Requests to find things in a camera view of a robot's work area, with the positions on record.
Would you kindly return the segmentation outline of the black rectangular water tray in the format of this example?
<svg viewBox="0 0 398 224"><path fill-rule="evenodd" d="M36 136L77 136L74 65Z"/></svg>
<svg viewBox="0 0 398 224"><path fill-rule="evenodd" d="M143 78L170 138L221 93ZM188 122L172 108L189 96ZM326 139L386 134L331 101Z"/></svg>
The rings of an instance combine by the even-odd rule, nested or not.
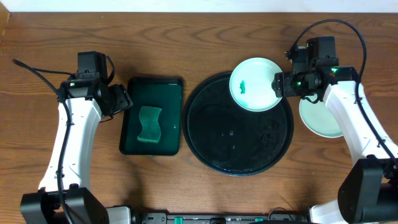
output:
<svg viewBox="0 0 398 224"><path fill-rule="evenodd" d="M127 92L133 105L124 112L119 150L125 155L173 156L180 144L183 82L179 78L136 77L129 80ZM157 144L137 140L142 130L139 111L142 106L161 108L160 141Z"/></svg>

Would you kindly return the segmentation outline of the green scrub sponge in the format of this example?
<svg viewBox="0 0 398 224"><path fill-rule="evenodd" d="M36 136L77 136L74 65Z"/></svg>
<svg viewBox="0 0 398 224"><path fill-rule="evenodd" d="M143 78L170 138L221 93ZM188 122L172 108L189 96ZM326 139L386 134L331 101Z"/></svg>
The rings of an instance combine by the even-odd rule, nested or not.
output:
<svg viewBox="0 0 398 224"><path fill-rule="evenodd" d="M159 116L162 109L153 106L142 106L139 111L139 121L142 130L137 136L139 142L157 144L161 137Z"/></svg>

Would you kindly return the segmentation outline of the mint green plate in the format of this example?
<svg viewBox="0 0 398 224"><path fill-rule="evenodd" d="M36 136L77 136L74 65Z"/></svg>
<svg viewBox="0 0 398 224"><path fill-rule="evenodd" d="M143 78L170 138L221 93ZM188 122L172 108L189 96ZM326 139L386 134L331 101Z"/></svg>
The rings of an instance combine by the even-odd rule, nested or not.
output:
<svg viewBox="0 0 398 224"><path fill-rule="evenodd" d="M272 82L282 69L266 58L249 58L241 62L229 78L229 92L242 108L252 112L267 111L276 106L281 97L276 97Z"/></svg>
<svg viewBox="0 0 398 224"><path fill-rule="evenodd" d="M308 96L308 98L310 101L301 99L299 102L299 113L304 125L324 138L342 137L343 133L335 117L324 102L312 103L317 99L317 95Z"/></svg>

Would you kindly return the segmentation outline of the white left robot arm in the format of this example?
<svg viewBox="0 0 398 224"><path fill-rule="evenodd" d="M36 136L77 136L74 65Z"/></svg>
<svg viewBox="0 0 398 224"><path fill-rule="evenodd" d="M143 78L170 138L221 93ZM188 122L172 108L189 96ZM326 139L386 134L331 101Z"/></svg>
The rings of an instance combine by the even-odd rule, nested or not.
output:
<svg viewBox="0 0 398 224"><path fill-rule="evenodd" d="M36 193L25 194L27 223L132 223L128 206L106 208L91 193L90 164L97 127L104 117L131 107L123 85L70 80L56 90L58 130L52 156Z"/></svg>

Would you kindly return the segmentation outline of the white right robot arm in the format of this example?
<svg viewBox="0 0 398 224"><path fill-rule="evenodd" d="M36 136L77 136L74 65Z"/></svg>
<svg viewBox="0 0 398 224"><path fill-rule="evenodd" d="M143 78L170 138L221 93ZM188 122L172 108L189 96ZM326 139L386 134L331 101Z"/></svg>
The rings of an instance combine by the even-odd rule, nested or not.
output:
<svg viewBox="0 0 398 224"><path fill-rule="evenodd" d="M371 109L353 67L320 67L276 73L278 97L316 94L336 119L349 147L353 168L331 202L312 206L313 223L397 221L397 145Z"/></svg>

